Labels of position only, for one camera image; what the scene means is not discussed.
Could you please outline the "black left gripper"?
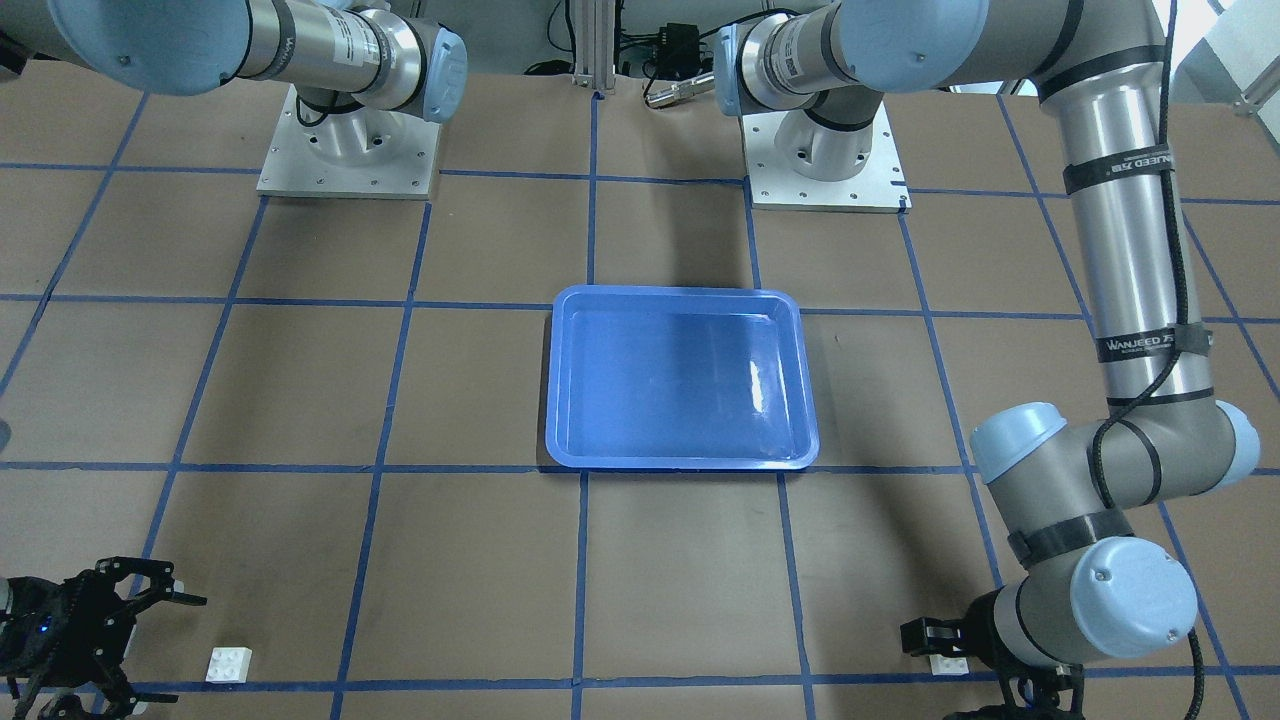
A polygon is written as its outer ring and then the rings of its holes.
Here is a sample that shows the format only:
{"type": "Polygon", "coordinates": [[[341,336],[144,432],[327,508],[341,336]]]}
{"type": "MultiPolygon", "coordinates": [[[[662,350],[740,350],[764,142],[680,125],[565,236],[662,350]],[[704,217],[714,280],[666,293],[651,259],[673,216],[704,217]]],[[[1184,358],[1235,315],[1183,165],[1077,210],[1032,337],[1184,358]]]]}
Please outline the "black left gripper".
{"type": "MultiPolygon", "coordinates": [[[[991,661],[991,637],[977,618],[915,618],[900,626],[901,651],[911,657],[991,661]]],[[[998,651],[995,670],[1002,700],[996,705],[947,714],[947,719],[1083,719],[1084,669],[1075,664],[1033,667],[998,651]]]]}

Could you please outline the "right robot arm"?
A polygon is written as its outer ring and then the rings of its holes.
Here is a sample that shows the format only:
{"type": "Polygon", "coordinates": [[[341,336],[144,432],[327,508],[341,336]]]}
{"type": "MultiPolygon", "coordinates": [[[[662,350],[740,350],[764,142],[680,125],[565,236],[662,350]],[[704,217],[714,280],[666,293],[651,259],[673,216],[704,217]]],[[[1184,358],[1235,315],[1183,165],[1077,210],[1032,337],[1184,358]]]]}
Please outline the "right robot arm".
{"type": "MultiPolygon", "coordinates": [[[[292,104],[262,164],[264,197],[425,201],[440,127],[462,99],[468,54],[445,26],[396,1],[5,1],[3,79],[36,61],[105,76],[145,97],[191,97],[236,79],[279,82],[292,104]]],[[[54,584],[3,583],[3,678],[15,717],[54,691],[44,719],[106,719],[170,694],[141,693],[122,661],[137,618],[159,602],[201,606],[169,562],[111,557],[54,584]]]]}

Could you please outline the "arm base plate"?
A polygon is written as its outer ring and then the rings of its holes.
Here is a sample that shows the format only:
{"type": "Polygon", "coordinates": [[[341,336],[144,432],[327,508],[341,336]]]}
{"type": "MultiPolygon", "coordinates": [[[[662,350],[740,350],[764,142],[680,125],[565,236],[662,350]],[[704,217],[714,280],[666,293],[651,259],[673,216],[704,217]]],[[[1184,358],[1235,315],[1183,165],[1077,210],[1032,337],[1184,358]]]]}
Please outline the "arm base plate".
{"type": "Polygon", "coordinates": [[[289,199],[426,201],[436,178],[442,126],[357,106],[317,117],[289,90],[257,181],[257,192],[289,199]]]}
{"type": "Polygon", "coordinates": [[[751,205],[764,210],[906,213],[913,208],[886,106],[861,129],[818,126],[804,110],[744,117],[751,205]]]}

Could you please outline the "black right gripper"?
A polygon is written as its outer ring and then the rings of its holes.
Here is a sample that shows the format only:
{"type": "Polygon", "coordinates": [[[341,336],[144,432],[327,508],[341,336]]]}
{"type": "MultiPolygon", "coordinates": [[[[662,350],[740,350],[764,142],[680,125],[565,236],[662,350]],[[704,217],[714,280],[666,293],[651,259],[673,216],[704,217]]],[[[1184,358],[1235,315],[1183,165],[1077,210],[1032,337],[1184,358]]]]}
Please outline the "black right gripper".
{"type": "Polygon", "coordinates": [[[108,702],[101,714],[86,714],[77,700],[46,705],[41,717],[128,719],[151,702],[128,680],[123,651],[131,620],[166,601],[202,607],[206,597],[186,593],[174,564],[138,557],[100,559],[61,584],[37,577],[3,580],[3,678],[15,701],[14,719],[26,719],[42,688],[73,691],[95,684],[108,702]],[[147,587],[123,600],[114,585],[142,577],[147,587]]]}

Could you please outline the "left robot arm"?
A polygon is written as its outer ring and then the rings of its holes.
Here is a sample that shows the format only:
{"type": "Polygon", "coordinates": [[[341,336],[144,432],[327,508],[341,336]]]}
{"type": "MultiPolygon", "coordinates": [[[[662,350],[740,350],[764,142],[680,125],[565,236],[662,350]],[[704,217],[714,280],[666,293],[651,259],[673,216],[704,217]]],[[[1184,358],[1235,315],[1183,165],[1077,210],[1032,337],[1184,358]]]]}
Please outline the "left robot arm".
{"type": "Polygon", "coordinates": [[[978,659],[1002,700],[972,719],[1080,719],[1084,670],[1187,641],[1197,717],[1204,665],[1190,573],[1126,510],[1247,478],[1260,433],[1215,396],[1169,143],[1175,20],[1147,1],[832,1],[719,28],[728,117],[791,111],[859,133],[887,94],[1027,79],[1062,138],[1062,187],[1087,263],[1108,415],[1073,425],[1023,404],[970,446],[1025,577],[954,620],[902,624],[911,656],[978,659]]]}

